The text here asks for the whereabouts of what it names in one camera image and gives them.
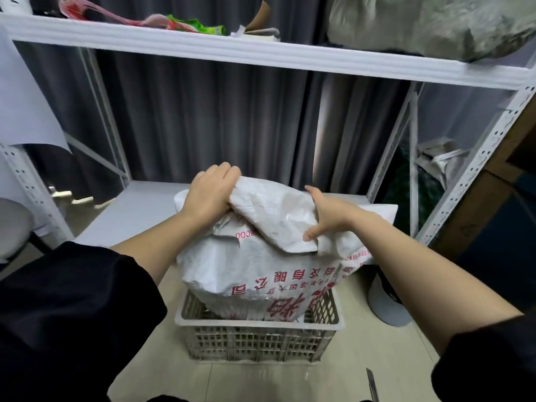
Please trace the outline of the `large grey-green stuffed sack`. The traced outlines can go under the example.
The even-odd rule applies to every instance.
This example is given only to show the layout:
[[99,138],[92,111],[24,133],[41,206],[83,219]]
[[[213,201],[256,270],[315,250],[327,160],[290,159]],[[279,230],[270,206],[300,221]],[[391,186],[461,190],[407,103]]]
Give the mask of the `large grey-green stuffed sack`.
[[326,36],[348,49],[498,59],[536,37],[536,0],[330,0]]

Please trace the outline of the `white hanging paper sheet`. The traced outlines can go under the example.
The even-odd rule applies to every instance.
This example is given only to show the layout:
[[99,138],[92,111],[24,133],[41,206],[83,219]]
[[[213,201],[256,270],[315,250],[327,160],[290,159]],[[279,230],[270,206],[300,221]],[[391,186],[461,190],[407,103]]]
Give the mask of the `white hanging paper sheet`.
[[71,152],[63,130],[28,66],[0,27],[0,142],[53,145]]

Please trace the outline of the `brown cardboard piece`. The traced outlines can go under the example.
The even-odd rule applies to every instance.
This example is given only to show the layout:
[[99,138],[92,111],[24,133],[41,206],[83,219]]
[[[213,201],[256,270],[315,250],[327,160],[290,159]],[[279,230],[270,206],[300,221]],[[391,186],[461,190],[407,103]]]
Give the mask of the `brown cardboard piece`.
[[245,26],[245,32],[254,32],[267,28],[272,14],[271,7],[266,1],[262,1],[259,10],[253,20]]

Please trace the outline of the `brown wooden cabinet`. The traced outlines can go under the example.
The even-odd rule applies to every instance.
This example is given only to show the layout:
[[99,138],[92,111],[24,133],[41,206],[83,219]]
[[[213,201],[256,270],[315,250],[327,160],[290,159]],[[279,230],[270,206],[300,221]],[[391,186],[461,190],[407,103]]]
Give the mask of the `brown wooden cabinet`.
[[536,312],[536,94],[432,248],[523,312]]

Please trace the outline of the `dark grey curtain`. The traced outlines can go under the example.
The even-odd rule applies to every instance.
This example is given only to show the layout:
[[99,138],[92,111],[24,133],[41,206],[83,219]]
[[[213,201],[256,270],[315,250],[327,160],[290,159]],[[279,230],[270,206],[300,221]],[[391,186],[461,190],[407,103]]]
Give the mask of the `dark grey curtain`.
[[[90,0],[130,19],[174,14],[247,24],[262,0]],[[326,0],[266,0],[282,41],[320,45]],[[15,42],[62,128],[103,156],[98,109],[79,50]],[[95,50],[134,180],[188,183],[224,161],[242,174],[325,192],[365,195],[408,81]],[[119,180],[73,149],[30,150],[57,188],[108,200]]]

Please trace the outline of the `white paper stack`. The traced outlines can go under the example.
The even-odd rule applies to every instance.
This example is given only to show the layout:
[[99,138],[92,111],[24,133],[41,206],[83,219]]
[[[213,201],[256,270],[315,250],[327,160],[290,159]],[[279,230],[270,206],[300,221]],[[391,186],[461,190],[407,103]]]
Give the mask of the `white paper stack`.
[[255,42],[280,42],[280,32],[277,28],[248,30],[240,26],[237,32],[231,32],[230,37]]

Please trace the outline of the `green snack packet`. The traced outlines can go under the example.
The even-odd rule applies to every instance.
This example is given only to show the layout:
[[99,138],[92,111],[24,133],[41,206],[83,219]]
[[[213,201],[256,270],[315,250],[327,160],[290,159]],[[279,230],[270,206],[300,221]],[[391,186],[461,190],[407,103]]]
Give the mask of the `green snack packet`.
[[225,26],[205,26],[201,24],[198,19],[180,20],[173,17],[171,14],[166,15],[166,18],[169,20],[169,23],[167,24],[167,29],[169,30],[216,36],[227,35]]

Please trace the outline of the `white metal shelf rack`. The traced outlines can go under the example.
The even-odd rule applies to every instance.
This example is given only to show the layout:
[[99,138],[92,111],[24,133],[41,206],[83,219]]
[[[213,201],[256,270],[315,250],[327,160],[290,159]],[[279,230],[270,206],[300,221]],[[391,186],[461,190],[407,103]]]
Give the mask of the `white metal shelf rack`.
[[514,91],[494,126],[485,131],[458,172],[454,186],[442,196],[423,228],[417,234],[411,233],[425,245],[432,242],[536,93],[536,53],[533,67],[527,68],[466,64],[324,46],[255,42],[4,12],[0,12],[0,27],[4,27],[8,36],[17,41],[409,80],[413,84],[401,110],[404,112],[411,104],[412,143],[417,137],[417,98],[413,92],[416,82]]

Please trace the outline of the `person's left hand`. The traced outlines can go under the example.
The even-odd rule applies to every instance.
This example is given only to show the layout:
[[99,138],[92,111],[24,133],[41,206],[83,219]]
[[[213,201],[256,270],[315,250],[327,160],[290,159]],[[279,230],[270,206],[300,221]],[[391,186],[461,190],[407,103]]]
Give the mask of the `person's left hand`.
[[231,193],[193,193],[191,183],[180,215],[200,227],[211,227],[230,209]]

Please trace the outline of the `grey and black cap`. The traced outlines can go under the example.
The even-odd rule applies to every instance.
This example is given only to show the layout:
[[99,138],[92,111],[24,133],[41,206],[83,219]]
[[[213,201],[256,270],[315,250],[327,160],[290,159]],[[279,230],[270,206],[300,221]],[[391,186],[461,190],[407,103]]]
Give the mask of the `grey and black cap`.
[[371,311],[385,324],[404,327],[413,322],[396,291],[379,266],[367,294]]

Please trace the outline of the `person's black right sleeve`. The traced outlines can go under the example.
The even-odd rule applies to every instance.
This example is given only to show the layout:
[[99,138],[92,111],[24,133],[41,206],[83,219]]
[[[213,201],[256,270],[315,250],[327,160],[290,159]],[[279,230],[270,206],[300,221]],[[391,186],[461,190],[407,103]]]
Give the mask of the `person's black right sleeve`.
[[441,402],[536,402],[536,314],[455,335],[431,380]]

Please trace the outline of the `person's right forearm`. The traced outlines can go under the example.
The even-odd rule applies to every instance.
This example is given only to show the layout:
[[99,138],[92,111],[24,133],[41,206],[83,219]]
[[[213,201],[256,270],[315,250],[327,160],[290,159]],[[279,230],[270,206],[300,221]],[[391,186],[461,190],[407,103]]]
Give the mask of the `person's right forearm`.
[[348,216],[352,232],[375,258],[439,355],[457,334],[523,316],[469,272],[377,214],[355,207]]

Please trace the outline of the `person's black left sleeve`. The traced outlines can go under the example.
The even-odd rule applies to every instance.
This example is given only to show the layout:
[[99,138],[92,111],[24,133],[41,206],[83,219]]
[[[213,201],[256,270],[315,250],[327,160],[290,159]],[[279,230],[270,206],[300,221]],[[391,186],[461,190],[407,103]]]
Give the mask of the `person's black left sleeve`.
[[166,314],[133,258],[60,245],[0,280],[0,402],[110,402]]

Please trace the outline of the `white woven sack red print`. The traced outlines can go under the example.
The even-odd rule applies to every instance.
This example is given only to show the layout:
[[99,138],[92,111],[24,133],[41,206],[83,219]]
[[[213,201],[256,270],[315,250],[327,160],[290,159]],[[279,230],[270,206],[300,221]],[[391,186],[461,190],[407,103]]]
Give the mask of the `white woven sack red print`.
[[240,177],[231,211],[176,259],[183,281],[225,319],[291,322],[372,255],[352,232],[304,241],[317,225],[310,194]]

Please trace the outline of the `person's right hand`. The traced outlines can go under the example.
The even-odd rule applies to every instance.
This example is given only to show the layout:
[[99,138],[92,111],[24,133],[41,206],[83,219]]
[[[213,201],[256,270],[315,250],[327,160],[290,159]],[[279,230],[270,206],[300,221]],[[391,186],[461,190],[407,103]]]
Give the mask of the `person's right hand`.
[[356,222],[362,213],[360,207],[336,197],[326,196],[313,186],[306,185],[305,190],[315,204],[318,222],[331,224],[332,230],[329,233],[356,232]]

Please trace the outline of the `thin metal blade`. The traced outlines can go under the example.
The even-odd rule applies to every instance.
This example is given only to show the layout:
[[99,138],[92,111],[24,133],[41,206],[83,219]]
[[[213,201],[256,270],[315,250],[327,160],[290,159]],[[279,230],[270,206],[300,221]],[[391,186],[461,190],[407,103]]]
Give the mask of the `thin metal blade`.
[[379,395],[377,392],[374,374],[372,370],[370,370],[369,368],[366,368],[366,373],[367,373],[369,390],[370,390],[370,395],[371,395],[371,399],[369,402],[379,402]]

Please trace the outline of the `dark green artificial turf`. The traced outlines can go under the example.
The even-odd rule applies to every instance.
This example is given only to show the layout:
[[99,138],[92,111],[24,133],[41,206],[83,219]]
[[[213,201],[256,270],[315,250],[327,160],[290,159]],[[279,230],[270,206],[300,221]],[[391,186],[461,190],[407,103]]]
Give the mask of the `dark green artificial turf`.
[[[422,228],[431,212],[444,194],[440,182],[421,167],[418,169],[419,228]],[[410,234],[410,163],[409,150],[399,146],[385,176],[386,191],[379,197],[382,204],[396,204],[398,210],[394,226]]]

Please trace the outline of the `person's black sleeve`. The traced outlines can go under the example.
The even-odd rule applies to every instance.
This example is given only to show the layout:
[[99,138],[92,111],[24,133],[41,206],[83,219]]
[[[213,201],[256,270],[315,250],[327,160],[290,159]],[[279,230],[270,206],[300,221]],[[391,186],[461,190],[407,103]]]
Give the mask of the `person's black sleeve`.
[[60,245],[0,280],[0,402],[110,402],[166,314],[133,258]]
[[536,402],[536,314],[455,335],[431,380],[441,402]]

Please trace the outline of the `person's left forearm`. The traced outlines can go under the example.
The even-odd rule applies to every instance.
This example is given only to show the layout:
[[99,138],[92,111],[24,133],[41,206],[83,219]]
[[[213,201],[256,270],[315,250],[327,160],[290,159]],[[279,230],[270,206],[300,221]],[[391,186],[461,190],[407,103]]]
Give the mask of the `person's left forearm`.
[[133,258],[159,285],[178,254],[203,229],[199,214],[182,210],[158,225],[110,247]]

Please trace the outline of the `pink plastic bag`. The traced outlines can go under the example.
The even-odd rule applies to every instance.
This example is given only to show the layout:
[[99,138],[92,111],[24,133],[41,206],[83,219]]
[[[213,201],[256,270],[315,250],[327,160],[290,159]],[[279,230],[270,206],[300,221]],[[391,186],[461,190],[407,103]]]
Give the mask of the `pink plastic bag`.
[[114,23],[166,30],[180,30],[182,25],[162,14],[152,14],[143,20],[133,20],[116,15],[88,0],[59,0],[59,11],[68,19],[91,21],[90,13],[97,13]]

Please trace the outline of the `grey cloth tote bag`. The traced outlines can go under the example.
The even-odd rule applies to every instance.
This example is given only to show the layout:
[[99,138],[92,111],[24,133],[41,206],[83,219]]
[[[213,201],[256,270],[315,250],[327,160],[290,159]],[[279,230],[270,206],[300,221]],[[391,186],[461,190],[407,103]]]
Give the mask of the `grey cloth tote bag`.
[[447,191],[455,182],[470,150],[460,148],[458,143],[447,137],[440,137],[417,144],[416,164],[438,180]]

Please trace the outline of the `white plastic lattice crate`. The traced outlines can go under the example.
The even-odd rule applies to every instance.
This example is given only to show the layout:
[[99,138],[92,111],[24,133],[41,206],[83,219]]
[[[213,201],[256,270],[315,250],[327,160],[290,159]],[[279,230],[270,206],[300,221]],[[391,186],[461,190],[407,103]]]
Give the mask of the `white plastic lattice crate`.
[[291,323],[221,319],[186,290],[175,324],[193,360],[280,365],[320,363],[332,339],[345,327],[334,289]]

